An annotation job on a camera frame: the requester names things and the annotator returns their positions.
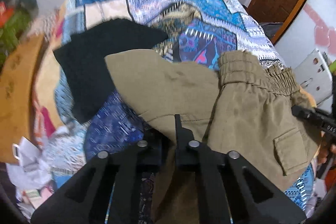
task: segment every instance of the pile of clothes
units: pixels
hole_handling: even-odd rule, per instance
[[[121,138],[134,143],[152,127],[171,140],[152,195],[151,218],[157,223],[198,221],[194,175],[174,168],[174,114],[196,140],[221,153],[239,151],[277,187],[288,189],[320,143],[320,131],[291,114],[294,104],[310,107],[291,69],[277,64],[264,69],[246,51],[223,52],[219,70],[171,63],[151,49],[167,38],[159,29],[115,19],[72,35],[54,51],[73,96],[75,119],[91,120],[86,138],[92,130],[111,130],[103,149],[110,151],[111,143]],[[114,120],[109,102],[116,100],[119,106],[112,105],[119,110],[113,114],[121,115],[123,124],[109,125]],[[116,135],[115,126],[127,128],[127,134]],[[89,144],[84,149],[89,160],[95,153]]]

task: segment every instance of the pocket flap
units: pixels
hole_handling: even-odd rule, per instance
[[[298,128],[288,131],[273,141],[285,175],[308,166],[305,145]]]

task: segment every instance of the silver rivet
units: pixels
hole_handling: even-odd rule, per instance
[[[239,158],[239,153],[237,151],[230,151],[229,152],[229,157],[232,158],[232,159],[237,159]]]
[[[195,140],[192,140],[192,141],[190,141],[190,142],[188,143],[188,145],[189,145],[190,147],[199,147],[199,146],[200,146],[200,142],[195,141]]]
[[[98,158],[100,158],[100,159],[104,159],[104,158],[106,158],[108,155],[109,155],[109,153],[107,153],[106,151],[100,151],[100,152],[98,153]]]
[[[147,145],[148,145],[147,141],[144,141],[144,140],[138,141],[138,146],[139,147],[146,147]]]

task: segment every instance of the patterned blanket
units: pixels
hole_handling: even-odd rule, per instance
[[[274,63],[284,67],[261,26],[238,0],[66,0],[34,86],[35,136],[58,187],[99,151],[115,153],[140,140],[146,126],[117,93],[111,94],[89,122],[79,124],[71,113],[73,99],[67,79],[53,56],[54,49],[70,42],[71,34],[114,18],[167,32],[169,39],[154,50],[170,62],[194,61],[216,70],[222,52],[248,50],[264,68]],[[64,125],[66,130],[53,133]],[[302,209],[313,179],[310,165],[286,191]],[[140,222],[150,222],[153,183],[154,176],[144,174]]]

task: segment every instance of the folded black fabric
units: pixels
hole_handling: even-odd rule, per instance
[[[150,49],[168,35],[158,29],[115,19],[71,36],[71,42],[54,51],[73,96],[73,115],[90,120],[115,89],[104,57],[133,49]]]

